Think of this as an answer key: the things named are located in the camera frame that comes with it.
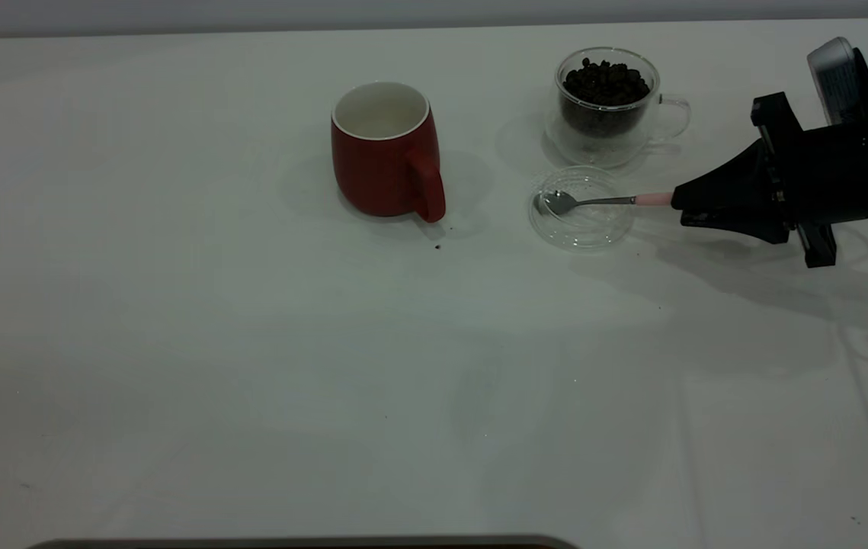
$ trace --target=white table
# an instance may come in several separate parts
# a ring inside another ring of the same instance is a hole
[[[566,53],[691,100],[650,191],[757,139],[754,97],[823,125],[837,35],[868,59],[868,21],[0,40],[0,548],[868,547],[868,222],[811,271],[662,210],[573,256],[524,211]],[[431,99],[440,226],[337,197],[329,108],[374,79]]]

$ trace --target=spoon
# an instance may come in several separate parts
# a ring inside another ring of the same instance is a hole
[[[549,192],[545,195],[546,206],[555,215],[567,214],[578,206],[595,204],[631,204],[636,206],[670,206],[673,192],[650,192],[635,197],[595,198],[592,201],[577,201],[565,191]]]

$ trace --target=glass saucer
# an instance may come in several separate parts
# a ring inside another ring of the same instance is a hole
[[[579,206],[556,215],[545,196],[565,192],[577,201],[619,197],[611,174],[593,166],[570,166],[549,174],[528,199],[528,219],[549,244],[572,252],[591,252],[619,241],[633,224],[633,206]]]

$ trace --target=mug handle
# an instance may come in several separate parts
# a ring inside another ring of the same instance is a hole
[[[437,164],[417,149],[410,149],[406,153],[406,161],[420,176],[420,197],[414,202],[414,208],[427,223],[440,221],[447,212],[447,205],[444,203],[444,182],[440,180]]]
[[[650,143],[663,143],[665,140],[674,139],[676,136],[680,136],[684,134],[684,130],[691,125],[691,104],[688,103],[685,98],[673,96],[671,94],[661,94],[660,98],[661,104],[669,104],[673,105],[673,107],[680,108],[684,111],[684,124],[681,124],[681,128],[677,130],[677,132],[673,132],[668,135],[657,135],[650,138]]]

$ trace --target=pink spoon handle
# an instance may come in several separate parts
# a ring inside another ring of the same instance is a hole
[[[633,201],[638,206],[670,206],[674,192],[650,192],[638,194]]]

